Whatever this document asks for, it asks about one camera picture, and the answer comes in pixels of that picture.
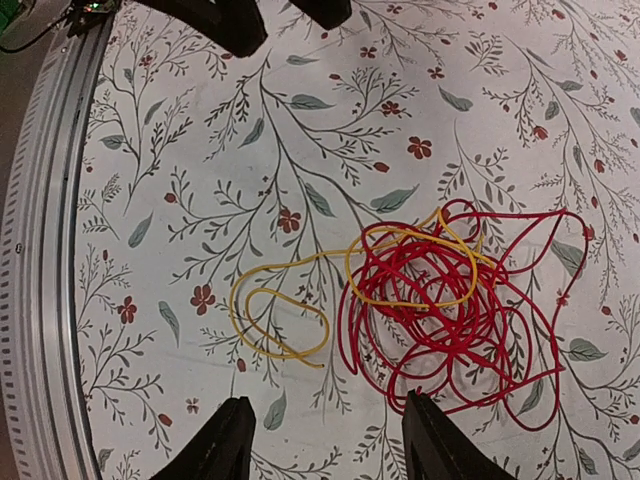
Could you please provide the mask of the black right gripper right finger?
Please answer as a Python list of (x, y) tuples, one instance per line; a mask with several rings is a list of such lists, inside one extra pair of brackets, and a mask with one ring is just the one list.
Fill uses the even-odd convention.
[(426, 394), (410, 391), (402, 416), (409, 480), (508, 480)]

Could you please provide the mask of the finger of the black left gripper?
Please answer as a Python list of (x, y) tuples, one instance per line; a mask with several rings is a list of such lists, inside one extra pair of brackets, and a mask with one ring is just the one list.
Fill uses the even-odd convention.
[(352, 15), (350, 0), (291, 0), (291, 3), (326, 30), (341, 26)]
[(238, 58), (251, 56), (267, 39), (254, 0), (142, 0), (140, 4), (182, 21)]

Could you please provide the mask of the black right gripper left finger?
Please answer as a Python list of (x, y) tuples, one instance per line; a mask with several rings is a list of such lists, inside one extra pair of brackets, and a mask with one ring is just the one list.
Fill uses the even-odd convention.
[(228, 398), (151, 480), (247, 480), (255, 428), (249, 398)]

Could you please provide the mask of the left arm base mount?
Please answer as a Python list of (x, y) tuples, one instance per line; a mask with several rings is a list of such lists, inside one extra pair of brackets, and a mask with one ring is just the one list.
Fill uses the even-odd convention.
[(121, 7), (121, 0), (72, 0), (68, 7), (69, 32), (80, 34), (109, 19)]

